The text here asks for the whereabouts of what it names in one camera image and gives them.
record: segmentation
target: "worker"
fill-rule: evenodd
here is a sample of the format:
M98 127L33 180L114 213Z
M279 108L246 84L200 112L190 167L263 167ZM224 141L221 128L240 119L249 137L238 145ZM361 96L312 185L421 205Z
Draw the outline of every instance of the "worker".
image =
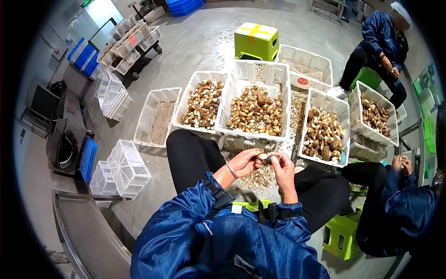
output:
M232 205L226 190L236 178L263 167L256 159L263 150L242 151L226 163L215 141L181 129L166 144L178 196L165 202L138 236L131 277L329 278L316 250L306 245L308 227L311 222L319 222L312 230L322 227L345 205L340 200L348 201L346 179L318 178L310 167L295 175L289 157L275 154L271 162L282 203L251 212ZM332 216L317 216L324 210Z
M399 79L409 50L404 31L412 27L409 14L398 2L391 4L392 14L374 11L363 22L363 38L345 65L339 86L327 93L341 99L346 97L352 82L362 67L376 71L393 93L390 102L399 108L406 99L406 90Z
M417 187L411 162L399 155L386 167L375 162L348 164L342 176L368 187L356 232L361 250L373 257L414 251L427 233L442 183L436 184L438 187Z
M344 11L342 13L341 19L345 22L350 22L351 17L351 8L353 7L353 2L356 2L357 0L345 0L345 7Z

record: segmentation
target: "silver bracelet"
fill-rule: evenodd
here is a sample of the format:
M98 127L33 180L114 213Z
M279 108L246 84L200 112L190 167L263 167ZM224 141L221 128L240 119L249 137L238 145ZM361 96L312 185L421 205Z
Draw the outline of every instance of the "silver bracelet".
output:
M235 171L231 168L231 166L229 166L228 164L226 164L226 166L229 168L229 170L231 171L231 173L235 177L235 179L239 179L239 176L235 173Z

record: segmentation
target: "cart wheel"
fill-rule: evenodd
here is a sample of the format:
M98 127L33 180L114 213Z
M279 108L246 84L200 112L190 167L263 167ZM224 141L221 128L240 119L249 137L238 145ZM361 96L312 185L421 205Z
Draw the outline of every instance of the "cart wheel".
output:
M162 49L159 45L157 45L156 48L155 48L155 51L156 51L158 54L161 54L161 53L163 52L163 49Z

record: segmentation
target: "blue work jacket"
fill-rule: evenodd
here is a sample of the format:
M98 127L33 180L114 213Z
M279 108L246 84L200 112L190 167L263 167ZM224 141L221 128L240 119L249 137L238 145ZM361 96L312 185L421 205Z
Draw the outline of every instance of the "blue work jacket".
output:
M431 186L417 187L415 174L391 167L382 192L364 203L356 237L361 250L374 257L412 251L427 233L438 204Z
M382 67L380 53L383 52L401 73L409 45L404 32L395 34L391 15L382 11L374 11L363 22L362 34L364 40L356 48L363 48L367 52L367 66L374 70L377 67Z
M215 181L212 173L206 176ZM272 228L245 207L237 214L227 206L206 220L214 203L202 180L165 202L136 240L131 277L329 278L316 250L306 245L311 235L303 216L279 220Z

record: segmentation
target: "white hairnet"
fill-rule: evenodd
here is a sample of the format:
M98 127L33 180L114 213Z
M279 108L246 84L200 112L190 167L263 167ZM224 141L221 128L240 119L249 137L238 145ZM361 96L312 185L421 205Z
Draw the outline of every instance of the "white hairnet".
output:
M406 9L398 2L393 2L390 4L390 7L397 11L406 21L409 23L409 28L412 28L412 19L410 18L409 13L406 11Z

